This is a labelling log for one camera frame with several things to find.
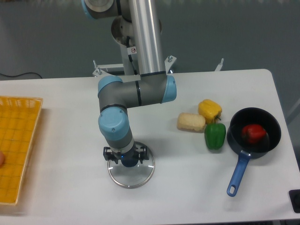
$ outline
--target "pan handle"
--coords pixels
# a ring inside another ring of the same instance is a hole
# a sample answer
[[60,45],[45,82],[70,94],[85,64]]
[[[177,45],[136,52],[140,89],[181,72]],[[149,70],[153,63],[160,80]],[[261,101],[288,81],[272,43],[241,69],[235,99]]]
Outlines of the pan handle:
[[227,194],[230,197],[234,197],[238,192],[240,182],[242,181],[244,172],[246,170],[250,158],[251,154],[248,152],[241,151],[239,153],[238,163],[234,169],[233,175],[227,188]]

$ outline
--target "red bell pepper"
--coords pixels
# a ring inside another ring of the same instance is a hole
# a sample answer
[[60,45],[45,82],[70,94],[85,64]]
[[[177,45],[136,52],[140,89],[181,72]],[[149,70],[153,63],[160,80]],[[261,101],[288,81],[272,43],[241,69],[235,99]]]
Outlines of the red bell pepper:
[[241,136],[248,144],[256,144],[266,136],[266,130],[259,124],[250,124],[242,129]]

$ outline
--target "sticker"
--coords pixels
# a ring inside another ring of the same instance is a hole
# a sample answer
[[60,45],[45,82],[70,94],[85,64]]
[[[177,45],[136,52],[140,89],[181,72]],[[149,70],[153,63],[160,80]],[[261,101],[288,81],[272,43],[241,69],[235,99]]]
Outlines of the sticker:
[[136,54],[136,47],[133,46],[133,47],[127,48],[127,53],[128,53],[128,55]]

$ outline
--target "bread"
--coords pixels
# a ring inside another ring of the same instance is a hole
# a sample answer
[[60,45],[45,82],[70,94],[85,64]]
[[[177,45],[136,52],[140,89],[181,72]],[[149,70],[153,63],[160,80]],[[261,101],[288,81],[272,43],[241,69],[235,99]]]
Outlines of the bread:
[[205,128],[205,118],[199,114],[180,113],[177,120],[177,128],[203,132]]

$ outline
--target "saucepan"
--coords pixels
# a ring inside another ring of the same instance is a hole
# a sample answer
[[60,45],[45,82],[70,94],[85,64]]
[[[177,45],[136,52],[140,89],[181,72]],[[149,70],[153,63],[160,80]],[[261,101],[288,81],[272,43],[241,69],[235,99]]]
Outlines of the saucepan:
[[[242,137],[245,126],[261,125],[267,134],[258,143],[248,143]],[[239,155],[238,163],[228,185],[227,194],[234,197],[250,159],[260,158],[274,149],[281,138],[281,129],[277,120],[269,112],[259,108],[245,108],[232,118],[227,131],[227,141],[231,149]]]

